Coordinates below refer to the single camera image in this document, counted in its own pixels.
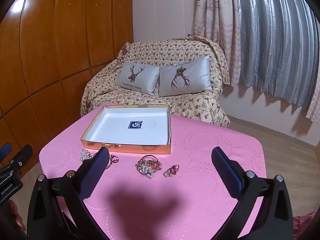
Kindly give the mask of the person's hand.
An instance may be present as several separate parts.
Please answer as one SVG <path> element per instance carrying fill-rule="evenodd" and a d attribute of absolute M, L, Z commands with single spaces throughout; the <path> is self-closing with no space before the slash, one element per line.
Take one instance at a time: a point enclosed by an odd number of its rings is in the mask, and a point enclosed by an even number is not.
<path fill-rule="evenodd" d="M 14 226 L 14 228 L 20 232 L 25 232 L 26 227 L 23 223 L 21 215 L 18 212 L 16 203 L 9 199 L 3 207 L 9 222 Z"/>

